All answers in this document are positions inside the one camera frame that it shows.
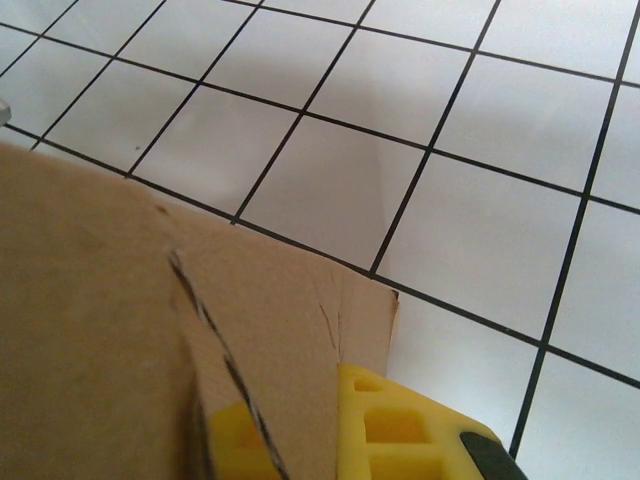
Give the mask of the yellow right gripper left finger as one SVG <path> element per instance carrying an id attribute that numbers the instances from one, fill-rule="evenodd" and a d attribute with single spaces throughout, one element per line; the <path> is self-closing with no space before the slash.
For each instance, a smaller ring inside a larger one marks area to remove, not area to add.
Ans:
<path id="1" fill-rule="evenodd" d="M 266 421 L 249 402 L 209 417 L 209 444 L 216 479 L 290 478 Z"/>

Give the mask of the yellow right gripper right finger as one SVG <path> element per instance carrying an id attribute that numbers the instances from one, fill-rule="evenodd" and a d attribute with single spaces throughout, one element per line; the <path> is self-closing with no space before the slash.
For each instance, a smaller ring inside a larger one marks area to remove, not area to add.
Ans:
<path id="1" fill-rule="evenodd" d="M 339 479 L 524 479 L 484 424 L 356 365 L 339 368 Z"/>

